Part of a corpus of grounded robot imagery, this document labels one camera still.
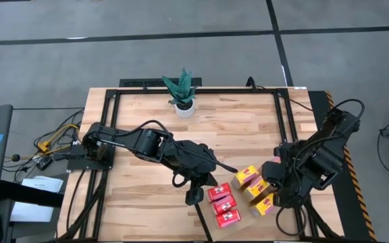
succulent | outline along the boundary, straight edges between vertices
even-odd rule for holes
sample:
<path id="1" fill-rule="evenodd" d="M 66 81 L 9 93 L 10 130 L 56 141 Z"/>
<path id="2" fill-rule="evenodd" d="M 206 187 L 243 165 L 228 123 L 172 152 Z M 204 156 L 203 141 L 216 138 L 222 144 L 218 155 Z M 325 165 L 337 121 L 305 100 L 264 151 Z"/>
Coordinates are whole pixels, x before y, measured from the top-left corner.
<path id="1" fill-rule="evenodd" d="M 197 88 L 192 88 L 192 73 L 186 73 L 186 70 L 183 69 L 181 73 L 180 80 L 178 85 L 174 84 L 169 78 L 162 76 L 161 77 L 167 86 L 167 90 L 174 99 L 169 100 L 169 103 L 175 104 L 186 104 L 195 98 L 195 90 Z"/>

black metal frame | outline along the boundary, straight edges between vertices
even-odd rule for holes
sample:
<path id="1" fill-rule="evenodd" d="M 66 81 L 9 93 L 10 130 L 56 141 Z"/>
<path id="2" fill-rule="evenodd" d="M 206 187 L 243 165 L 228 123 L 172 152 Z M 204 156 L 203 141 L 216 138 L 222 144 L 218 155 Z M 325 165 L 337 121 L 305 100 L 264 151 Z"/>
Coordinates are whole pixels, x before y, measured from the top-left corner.
<path id="1" fill-rule="evenodd" d="M 294 123 L 294 118 L 292 114 L 292 108 L 290 106 L 290 101 L 288 99 L 288 89 L 287 88 L 257 88 L 255 81 L 252 77 L 250 77 L 247 80 L 246 86 L 249 86 L 251 88 L 198 88 L 196 90 L 197 94 L 271 94 L 274 97 L 274 103 L 276 106 L 276 113 L 278 118 L 278 126 L 280 130 L 280 135 L 282 138 L 282 142 L 287 142 L 287 135 L 286 135 L 286 129 L 284 125 L 284 119 L 282 115 L 282 108 L 280 105 L 280 97 L 284 98 L 285 101 L 285 107 L 286 107 L 286 114 L 288 116 L 288 121 L 290 125 L 290 131 L 292 134 L 292 139 L 297 140 L 296 135 L 296 126 Z M 105 94 L 105 102 L 103 104 L 103 111 L 101 114 L 101 123 L 106 123 L 107 114 L 109 111 L 109 103 L 110 99 L 114 98 L 115 101 L 113 103 L 113 111 L 111 115 L 111 127 L 114 128 L 116 126 L 116 119 L 118 116 L 118 107 L 120 105 L 120 97 L 121 95 L 138 95 L 138 94 L 167 94 L 168 91 L 166 89 L 148 89 L 144 87 L 143 89 L 136 89 L 136 90 L 106 90 Z M 90 175 L 90 180 L 88 183 L 88 191 L 86 193 L 86 202 L 88 202 L 93 195 L 94 191 L 94 185 L 95 185 L 95 179 L 97 176 L 97 170 L 92 170 Z M 104 178 L 107 181 L 108 176 L 108 170 L 104 170 L 102 173 L 102 178 Z M 105 194 L 103 193 L 102 196 L 99 198 L 99 201 L 97 203 L 97 211 L 95 214 L 95 220 L 94 220 L 94 227 L 93 227 L 93 237 L 98 238 L 99 237 L 99 229 L 100 229 L 100 223 L 101 223 L 101 216 L 103 213 L 103 204 L 104 204 L 104 197 Z M 196 211 L 199 215 L 199 218 L 201 220 L 202 227 L 205 231 L 205 234 L 207 236 L 207 239 L 209 242 L 212 242 L 211 234 L 209 233 L 208 227 L 205 223 L 205 219 L 203 217 L 203 214 L 198 206 L 198 204 L 195 205 Z M 297 228 L 300 230 L 303 226 L 303 222 L 301 220 L 301 214 L 298 209 L 295 210 L 296 215 L 296 224 Z M 312 236 L 317 237 L 317 229 L 314 227 L 314 222 L 312 219 L 310 219 L 311 222 L 311 229 L 312 229 Z M 85 238 L 86 234 L 86 226 L 88 224 L 88 218 L 84 221 L 82 224 L 82 227 L 80 228 L 80 235 L 79 238 Z"/>

yellow box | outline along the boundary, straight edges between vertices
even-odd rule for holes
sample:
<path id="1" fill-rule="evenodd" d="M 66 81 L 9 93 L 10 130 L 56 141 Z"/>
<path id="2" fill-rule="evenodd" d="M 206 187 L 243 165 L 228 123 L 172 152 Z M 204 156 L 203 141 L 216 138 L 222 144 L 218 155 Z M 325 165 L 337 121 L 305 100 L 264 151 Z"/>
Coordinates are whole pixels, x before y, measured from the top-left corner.
<path id="1" fill-rule="evenodd" d="M 248 186 L 242 193 L 245 198 L 248 200 L 253 200 L 261 193 L 269 192 L 269 183 L 262 179 L 262 176 L 258 175 L 255 179 L 251 181 L 250 186 Z"/>
<path id="2" fill-rule="evenodd" d="M 250 213 L 255 217 L 267 215 L 274 208 L 273 197 L 274 194 L 271 193 L 255 206 L 250 207 Z"/>
<path id="3" fill-rule="evenodd" d="M 259 175 L 257 169 L 250 165 L 249 167 L 235 174 L 234 179 L 230 182 L 235 189 L 240 189 L 242 185 L 250 182 L 253 178 Z"/>

red box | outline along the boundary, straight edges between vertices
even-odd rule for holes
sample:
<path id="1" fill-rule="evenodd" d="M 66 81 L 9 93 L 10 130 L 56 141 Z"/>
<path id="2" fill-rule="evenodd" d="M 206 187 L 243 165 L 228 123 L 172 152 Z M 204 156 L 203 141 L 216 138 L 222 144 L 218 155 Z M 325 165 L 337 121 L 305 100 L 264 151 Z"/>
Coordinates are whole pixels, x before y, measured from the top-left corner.
<path id="1" fill-rule="evenodd" d="M 220 186 L 208 189 L 208 201 L 212 202 L 217 199 L 221 199 L 222 197 L 225 197 L 230 193 L 231 192 L 229 184 L 226 182 L 225 184 L 222 184 Z"/>
<path id="2" fill-rule="evenodd" d="M 231 209 L 232 207 L 235 207 L 236 201 L 235 201 L 234 196 L 232 196 L 232 194 L 230 194 L 230 195 L 223 197 L 220 200 L 213 202 L 212 206 L 213 206 L 214 213 L 216 215 L 218 215 L 220 213 L 226 212 L 227 210 Z"/>
<path id="3" fill-rule="evenodd" d="M 241 220 L 240 212 L 238 212 L 238 209 L 231 210 L 229 212 L 224 212 L 222 214 L 219 214 L 215 216 L 215 219 L 217 220 L 217 225 L 219 229 L 232 225 L 238 221 Z"/>

black floor stripe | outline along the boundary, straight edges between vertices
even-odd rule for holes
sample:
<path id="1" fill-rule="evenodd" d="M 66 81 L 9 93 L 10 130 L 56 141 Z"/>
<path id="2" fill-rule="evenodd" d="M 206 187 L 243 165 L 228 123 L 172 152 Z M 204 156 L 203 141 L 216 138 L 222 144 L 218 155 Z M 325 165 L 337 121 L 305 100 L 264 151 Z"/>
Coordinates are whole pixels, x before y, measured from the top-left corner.
<path id="1" fill-rule="evenodd" d="M 383 32 L 389 31 L 389 26 L 385 27 L 358 27 L 358 28 L 320 28 L 306 30 L 281 30 L 280 34 L 329 34 L 329 33 L 358 33 L 358 32 Z"/>
<path id="2" fill-rule="evenodd" d="M 14 111 L 37 111 L 37 110 L 64 110 L 84 109 L 85 107 L 40 107 L 40 108 L 13 108 Z"/>
<path id="3" fill-rule="evenodd" d="M 288 59 L 286 58 L 286 52 L 284 51 L 282 37 L 280 36 L 280 29 L 278 28 L 277 17 L 274 11 L 273 2 L 272 0 L 266 0 L 266 2 L 268 6 L 269 18 L 271 19 L 271 24 L 273 26 L 274 38 L 276 39 L 280 63 L 282 64 L 282 69 L 284 72 L 284 79 L 287 86 L 294 86 L 292 76 L 290 75 Z"/>
<path id="4" fill-rule="evenodd" d="M 34 44 L 58 44 L 58 43 L 89 43 L 107 41 L 139 41 L 159 40 L 173 38 L 205 38 L 205 37 L 226 37 L 226 36 L 261 36 L 273 34 L 272 30 L 241 30 L 241 31 L 217 31 L 217 32 L 189 32 L 173 34 L 138 34 L 125 36 L 97 36 L 78 38 L 49 38 L 32 40 L 0 40 L 0 45 L 34 45 Z"/>

